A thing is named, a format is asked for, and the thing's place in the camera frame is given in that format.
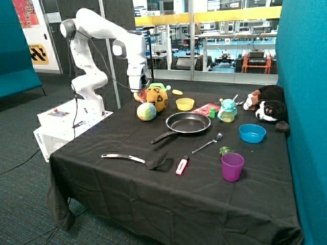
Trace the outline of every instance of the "glass window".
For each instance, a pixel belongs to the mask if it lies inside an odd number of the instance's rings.
[[[282,2],[134,0],[135,9],[143,9],[137,27],[155,26],[149,68],[158,78],[275,84]]]

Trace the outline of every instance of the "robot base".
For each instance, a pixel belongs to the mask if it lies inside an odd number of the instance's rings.
[[[77,100],[78,112],[75,119],[75,138],[89,130],[113,112],[102,116],[88,115],[84,109],[85,100]],[[38,114],[41,127],[33,133],[46,162],[50,155],[74,139],[73,122],[76,115],[76,101],[68,101],[56,108]]]

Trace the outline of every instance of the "blue bowl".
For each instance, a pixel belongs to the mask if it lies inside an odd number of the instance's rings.
[[[248,143],[259,143],[266,135],[266,130],[255,124],[243,124],[239,128],[241,139]]]

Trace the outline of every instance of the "lighter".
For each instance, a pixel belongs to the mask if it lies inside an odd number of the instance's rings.
[[[184,172],[185,167],[187,166],[189,162],[189,157],[184,156],[182,160],[180,160],[178,168],[176,170],[177,175],[181,175]]]

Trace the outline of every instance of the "red poster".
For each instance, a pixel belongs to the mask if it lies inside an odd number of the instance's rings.
[[[40,27],[32,0],[12,0],[22,28]]]

